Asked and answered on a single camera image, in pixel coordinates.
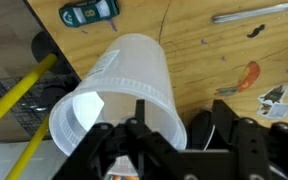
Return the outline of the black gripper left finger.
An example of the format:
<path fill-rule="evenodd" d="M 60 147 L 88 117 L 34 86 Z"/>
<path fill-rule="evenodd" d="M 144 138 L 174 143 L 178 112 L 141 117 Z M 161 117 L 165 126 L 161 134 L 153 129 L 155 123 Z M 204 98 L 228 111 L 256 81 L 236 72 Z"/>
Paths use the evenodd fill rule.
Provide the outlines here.
<path fill-rule="evenodd" d="M 125 123 L 91 128 L 52 180 L 104 180 L 122 156 L 129 158 L 139 180 L 178 180 L 184 175 L 183 157 L 145 124 L 145 101 L 137 100 L 135 115 Z"/>

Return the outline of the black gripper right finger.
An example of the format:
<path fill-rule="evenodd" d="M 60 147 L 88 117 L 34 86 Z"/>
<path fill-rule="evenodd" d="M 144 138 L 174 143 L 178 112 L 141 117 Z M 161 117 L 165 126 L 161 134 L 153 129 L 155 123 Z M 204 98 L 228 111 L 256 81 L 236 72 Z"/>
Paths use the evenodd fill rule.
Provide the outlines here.
<path fill-rule="evenodd" d="M 288 180 L 288 123 L 269 128 L 239 117 L 223 100 L 214 100 L 212 122 L 236 154 L 239 180 Z"/>

